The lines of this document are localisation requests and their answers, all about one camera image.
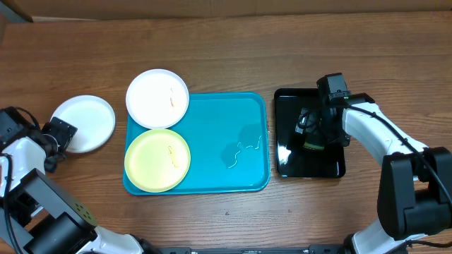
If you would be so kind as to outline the green and yellow sponge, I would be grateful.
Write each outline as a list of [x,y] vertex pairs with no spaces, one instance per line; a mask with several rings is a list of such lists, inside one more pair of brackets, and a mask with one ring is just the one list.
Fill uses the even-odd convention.
[[315,140],[306,140],[303,147],[310,150],[324,150],[324,144]]

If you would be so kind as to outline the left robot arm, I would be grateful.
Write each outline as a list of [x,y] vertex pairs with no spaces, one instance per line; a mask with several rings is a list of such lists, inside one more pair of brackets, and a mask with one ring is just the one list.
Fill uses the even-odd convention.
[[17,253],[138,253],[143,240],[98,226],[87,207],[47,178],[77,129],[1,110],[1,238]]

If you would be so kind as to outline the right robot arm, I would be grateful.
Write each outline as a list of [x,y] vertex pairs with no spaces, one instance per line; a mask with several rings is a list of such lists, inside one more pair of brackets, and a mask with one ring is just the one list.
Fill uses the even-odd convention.
[[405,253],[451,228],[451,152],[411,138],[369,95],[327,95],[320,107],[301,110],[295,130],[311,150],[355,138],[381,166],[378,218],[339,253]]

